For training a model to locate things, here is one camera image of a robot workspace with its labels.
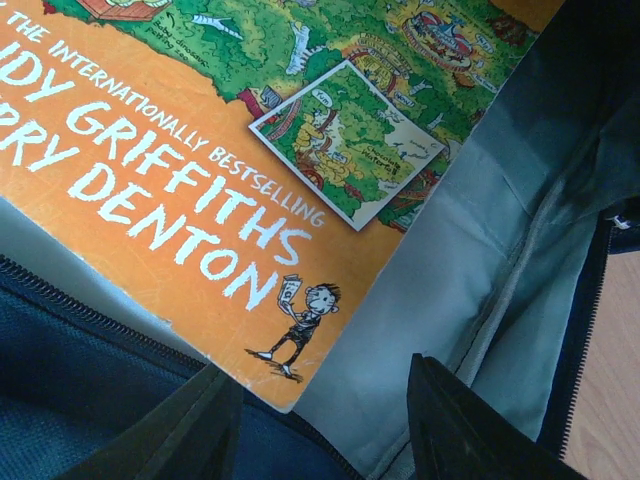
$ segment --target green illustrated landscape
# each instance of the green illustrated landscape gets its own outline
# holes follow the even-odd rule
[[[445,145],[377,214],[402,232],[536,38],[489,0],[48,0],[45,7],[109,23],[188,64],[255,118],[349,59]],[[344,116],[361,122],[347,135],[384,135],[369,121],[370,109],[346,109]],[[381,195],[366,184],[370,177],[349,181],[365,200]],[[339,196],[345,211],[362,201],[355,190]]]
[[[348,60],[255,128],[358,230],[443,147],[385,101]]]

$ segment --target orange book cover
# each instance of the orange book cover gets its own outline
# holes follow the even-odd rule
[[[0,2],[0,193],[289,410],[559,4]]]

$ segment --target backpack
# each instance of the backpack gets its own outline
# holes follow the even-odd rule
[[[0,478],[583,478],[606,260],[640,245],[639,20],[563,6],[290,414],[0,200]]]

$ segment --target cartoon tree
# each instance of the cartoon tree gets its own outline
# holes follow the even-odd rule
[[[353,214],[360,208],[360,201],[347,194],[343,187],[336,187],[335,185],[325,182],[322,187],[322,193],[330,198],[334,205],[342,210],[349,218],[353,218]]]
[[[318,79],[342,61],[340,50],[324,49],[312,55],[307,62],[304,79],[309,83]]]
[[[382,145],[385,135],[393,131],[390,123],[381,121],[354,102],[342,103],[339,120],[344,125],[340,133],[347,145],[360,142]]]
[[[394,209],[393,205],[387,204],[382,210],[380,210],[377,218],[383,225],[389,226],[394,220],[397,220],[398,218],[411,213],[416,208],[419,208],[419,206],[414,204],[407,207]]]
[[[283,155],[288,158],[294,165],[296,164],[296,152],[293,149],[293,144],[295,143],[298,131],[300,131],[300,127],[303,124],[304,118],[302,114],[296,115],[286,133],[274,142],[274,144],[277,145],[278,149],[283,153]]]
[[[449,160],[444,153],[440,153],[436,155],[436,158],[434,158],[431,163],[429,163],[429,170],[436,175],[442,175],[447,171],[448,166]]]
[[[173,0],[173,6],[186,15],[206,12],[209,3],[209,0]]]
[[[418,118],[413,119],[419,127],[426,129],[427,125],[436,120],[442,113],[443,121],[441,126],[454,137],[462,140],[471,133],[473,128],[471,116],[475,112],[471,105],[465,105],[463,110],[454,103],[452,97],[446,93],[435,91],[435,88],[422,90],[415,95],[415,98],[416,101],[426,105],[426,108],[420,112]]]
[[[309,27],[309,43],[307,48],[315,48],[327,45],[327,29],[319,26]]]
[[[327,38],[327,31],[330,25],[326,25],[320,15],[318,15],[317,7],[313,8],[303,8],[297,5],[294,2],[290,3],[291,6],[287,7],[290,12],[290,17],[295,22],[300,22],[305,27],[308,27],[311,30],[312,38],[314,38],[314,42],[320,39]],[[323,43],[315,43],[310,46],[317,46]]]
[[[349,175],[346,183],[357,189],[365,202],[377,202],[387,196],[386,192],[380,190],[378,180],[373,175],[365,174],[362,178]]]
[[[273,62],[274,66],[284,69],[286,63],[279,64],[277,60],[284,60],[291,53],[293,33],[282,12],[273,7],[261,7],[257,2],[243,2],[240,15],[237,7],[232,12],[239,17],[237,21],[244,36],[242,50],[247,57],[265,66]],[[277,38],[272,33],[275,31],[278,32]]]
[[[459,88],[451,97],[460,108],[464,108],[466,112],[473,114],[479,109],[487,108],[495,94],[477,85],[472,89]]]
[[[363,97],[362,94],[368,89],[364,81],[356,74],[354,74],[353,71],[348,67],[345,67],[342,70],[336,72],[331,76],[330,79],[327,80],[326,83],[327,85],[329,85],[330,89],[334,90],[335,92],[339,92],[341,98],[348,100],[360,99],[361,97]],[[379,103],[384,103],[374,95],[365,95],[365,97],[371,97],[371,101],[375,102],[376,105],[378,105]]]
[[[330,19],[332,28],[340,30],[343,25],[371,15],[371,7],[366,1],[331,0],[322,2],[318,9],[322,15]]]
[[[65,0],[49,0],[51,4],[59,13],[68,15],[71,17],[79,18],[85,22],[91,18],[91,13],[80,5],[78,2],[67,2]]]

